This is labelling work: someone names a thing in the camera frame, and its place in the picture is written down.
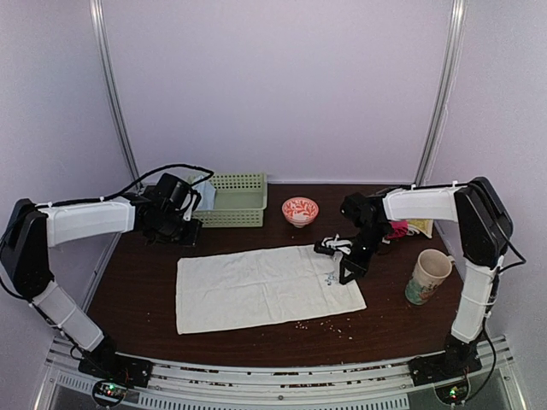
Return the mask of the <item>light blue towel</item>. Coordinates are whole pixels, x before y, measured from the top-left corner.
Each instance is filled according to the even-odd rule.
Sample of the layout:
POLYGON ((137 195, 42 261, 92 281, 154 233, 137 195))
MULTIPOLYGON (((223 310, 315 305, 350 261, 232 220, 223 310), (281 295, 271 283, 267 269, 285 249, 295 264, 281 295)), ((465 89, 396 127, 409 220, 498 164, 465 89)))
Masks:
POLYGON ((216 188, 211 183, 211 179, 205 179, 204 175, 197 175, 195 177, 190 177, 189 183, 201 196, 196 210, 213 210, 215 208, 216 188))

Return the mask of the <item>white towel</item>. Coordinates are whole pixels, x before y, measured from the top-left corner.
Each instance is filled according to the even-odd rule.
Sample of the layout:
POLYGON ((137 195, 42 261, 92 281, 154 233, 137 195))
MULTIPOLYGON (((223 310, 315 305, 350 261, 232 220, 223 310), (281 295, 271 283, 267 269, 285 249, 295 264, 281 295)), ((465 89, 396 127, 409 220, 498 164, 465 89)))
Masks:
POLYGON ((182 258, 177 332, 230 331, 365 309, 358 285, 340 284, 337 273, 338 259, 310 245, 182 258))

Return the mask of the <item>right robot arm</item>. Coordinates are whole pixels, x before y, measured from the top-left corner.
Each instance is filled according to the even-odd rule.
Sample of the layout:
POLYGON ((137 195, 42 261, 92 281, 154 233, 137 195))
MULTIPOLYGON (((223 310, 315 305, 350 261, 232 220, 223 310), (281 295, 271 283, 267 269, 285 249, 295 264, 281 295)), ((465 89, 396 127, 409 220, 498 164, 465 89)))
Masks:
POLYGON ((466 273, 456 318, 438 358, 438 369, 444 376, 457 376, 475 357, 513 233, 512 219, 489 179, 395 187, 371 196, 354 193, 344 198, 340 212, 358 230, 339 262, 341 284, 366 275, 380 242, 393 231, 392 222, 426 219, 457 223, 466 273))

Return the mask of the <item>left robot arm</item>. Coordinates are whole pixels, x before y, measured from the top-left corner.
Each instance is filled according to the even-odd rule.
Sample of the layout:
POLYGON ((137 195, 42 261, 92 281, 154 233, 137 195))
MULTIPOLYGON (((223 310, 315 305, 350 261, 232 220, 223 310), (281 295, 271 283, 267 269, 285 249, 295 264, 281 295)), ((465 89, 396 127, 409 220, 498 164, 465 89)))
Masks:
POLYGON ((53 254, 130 232, 152 243, 193 245, 202 225, 193 214, 201 201, 196 184, 171 173, 141 191, 127 186, 107 196, 60 202, 20 199, 1 238, 10 294, 64 335, 103 378, 117 378, 123 362, 115 342, 62 288, 52 270, 53 254))

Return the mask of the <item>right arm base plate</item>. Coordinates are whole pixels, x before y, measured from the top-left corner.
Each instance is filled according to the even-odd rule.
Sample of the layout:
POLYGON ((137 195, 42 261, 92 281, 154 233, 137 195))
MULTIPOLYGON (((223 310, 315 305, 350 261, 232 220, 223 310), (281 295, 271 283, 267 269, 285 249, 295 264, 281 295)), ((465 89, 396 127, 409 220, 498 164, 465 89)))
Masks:
POLYGON ((448 361, 446 353, 417 356, 408 362, 409 373, 414 386, 435 384, 452 378, 461 378, 467 372, 482 369, 480 359, 473 358, 467 363, 448 361))

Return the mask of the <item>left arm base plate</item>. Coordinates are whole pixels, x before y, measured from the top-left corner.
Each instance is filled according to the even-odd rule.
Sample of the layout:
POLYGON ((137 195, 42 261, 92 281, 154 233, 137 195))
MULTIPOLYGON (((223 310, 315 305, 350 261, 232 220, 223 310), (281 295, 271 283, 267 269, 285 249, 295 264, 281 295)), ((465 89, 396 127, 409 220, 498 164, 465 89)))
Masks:
POLYGON ((125 355, 116 355, 114 364, 109 370, 106 367, 94 366, 83 359, 78 370, 95 378, 108 379, 129 387, 146 388, 150 381, 153 363, 150 360, 138 359, 125 355))

